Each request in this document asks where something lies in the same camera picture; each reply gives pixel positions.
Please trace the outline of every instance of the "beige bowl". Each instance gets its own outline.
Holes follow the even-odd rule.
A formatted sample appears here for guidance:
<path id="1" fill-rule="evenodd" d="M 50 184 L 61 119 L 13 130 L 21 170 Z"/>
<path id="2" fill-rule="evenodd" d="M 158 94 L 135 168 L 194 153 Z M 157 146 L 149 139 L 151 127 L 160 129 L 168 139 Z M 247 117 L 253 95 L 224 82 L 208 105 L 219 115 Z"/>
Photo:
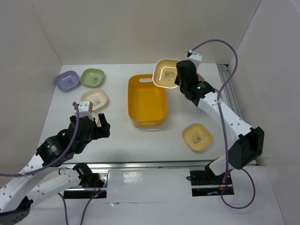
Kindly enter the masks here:
<path id="1" fill-rule="evenodd" d="M 93 118 L 95 118 L 95 123 L 97 124 L 97 127 L 101 126 L 98 114 L 95 112 L 92 112 L 92 116 L 93 116 Z"/>
<path id="2" fill-rule="evenodd" d="M 84 93 L 81 96 L 81 101 L 90 101 L 93 104 L 93 111 L 95 111 L 105 106 L 108 97 L 102 89 L 95 88 Z"/>
<path id="3" fill-rule="evenodd" d="M 199 123 L 194 123 L 185 128 L 182 137 L 192 150 L 202 151 L 212 143 L 210 132 Z"/>
<path id="4" fill-rule="evenodd" d="M 155 65 L 152 80 L 161 88 L 176 88 L 175 79 L 177 76 L 176 64 L 178 60 L 162 59 Z"/>

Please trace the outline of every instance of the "purple bowl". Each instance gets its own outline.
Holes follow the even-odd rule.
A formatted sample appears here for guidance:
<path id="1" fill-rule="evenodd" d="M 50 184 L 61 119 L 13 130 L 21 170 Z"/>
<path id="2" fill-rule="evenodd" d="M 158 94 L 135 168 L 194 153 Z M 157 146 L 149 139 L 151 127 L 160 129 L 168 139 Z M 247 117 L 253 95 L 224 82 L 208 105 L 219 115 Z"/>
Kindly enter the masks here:
<path id="1" fill-rule="evenodd" d="M 80 79 L 75 71 L 70 70 L 58 75 L 55 78 L 55 83 L 59 89 L 67 91 L 79 85 Z"/>

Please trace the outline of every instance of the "cable clip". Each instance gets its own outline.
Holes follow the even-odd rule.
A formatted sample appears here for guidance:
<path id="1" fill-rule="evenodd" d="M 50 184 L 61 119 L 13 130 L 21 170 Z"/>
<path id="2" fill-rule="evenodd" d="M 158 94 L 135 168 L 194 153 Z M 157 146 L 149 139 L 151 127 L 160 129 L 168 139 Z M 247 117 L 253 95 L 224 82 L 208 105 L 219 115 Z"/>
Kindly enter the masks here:
<path id="1" fill-rule="evenodd" d="M 215 103 L 216 103 L 216 104 L 219 104 L 219 103 L 222 103 L 222 101 L 223 101 L 223 100 L 220 98 L 219 100 L 216 100 Z"/>
<path id="2" fill-rule="evenodd" d="M 26 177 L 27 179 L 29 178 L 29 177 L 26 175 L 26 171 L 25 171 L 24 168 L 21 170 L 20 174 L 21 174 L 23 177 Z"/>

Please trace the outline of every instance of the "white wall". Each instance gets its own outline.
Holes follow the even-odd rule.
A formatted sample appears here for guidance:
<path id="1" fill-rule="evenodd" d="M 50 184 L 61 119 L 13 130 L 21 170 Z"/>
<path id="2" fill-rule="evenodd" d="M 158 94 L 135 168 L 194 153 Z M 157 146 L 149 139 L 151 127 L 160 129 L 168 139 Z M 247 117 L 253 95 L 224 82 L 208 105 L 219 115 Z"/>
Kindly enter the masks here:
<path id="1" fill-rule="evenodd" d="M 265 131 L 263 163 L 286 224 L 298 225 L 300 10 L 295 2 L 262 0 L 238 57 L 233 84 L 242 115 Z"/>
<path id="2" fill-rule="evenodd" d="M 63 64 L 184 59 L 204 40 L 237 47 L 261 0 L 29 0 Z M 229 63 L 221 44 L 201 48 Z"/>
<path id="3" fill-rule="evenodd" d="M 1 1 L 1 172 L 19 172 L 35 153 L 60 68 L 26 1 Z"/>

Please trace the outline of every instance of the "bowl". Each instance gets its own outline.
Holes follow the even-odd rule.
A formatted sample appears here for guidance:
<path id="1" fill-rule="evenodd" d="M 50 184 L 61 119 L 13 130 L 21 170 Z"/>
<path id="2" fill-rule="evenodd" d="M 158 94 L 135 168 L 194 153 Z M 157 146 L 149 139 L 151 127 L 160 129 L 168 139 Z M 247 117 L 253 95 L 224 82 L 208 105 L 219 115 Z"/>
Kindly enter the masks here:
<path id="1" fill-rule="evenodd" d="M 202 151 L 212 143 L 212 135 L 200 123 L 185 128 L 182 137 L 192 150 Z"/>
<path id="2" fill-rule="evenodd" d="M 85 92 L 81 96 L 81 101 L 90 101 L 93 104 L 93 111 L 95 111 L 106 105 L 108 97 L 102 89 L 95 88 Z"/>
<path id="3" fill-rule="evenodd" d="M 95 112 L 92 112 L 92 116 L 93 116 L 93 118 L 95 118 L 95 123 L 97 124 L 97 127 L 101 126 L 98 114 Z"/>
<path id="4" fill-rule="evenodd" d="M 86 69 L 81 78 L 80 82 L 86 87 L 98 87 L 104 78 L 104 72 L 101 69 Z"/>
<path id="5" fill-rule="evenodd" d="M 155 65 L 152 80 L 154 84 L 161 88 L 176 88 L 177 76 L 176 64 L 179 60 L 162 59 Z"/>
<path id="6" fill-rule="evenodd" d="M 55 83 L 62 91 L 68 91 L 79 85 L 80 79 L 75 71 L 67 71 L 55 78 Z"/>

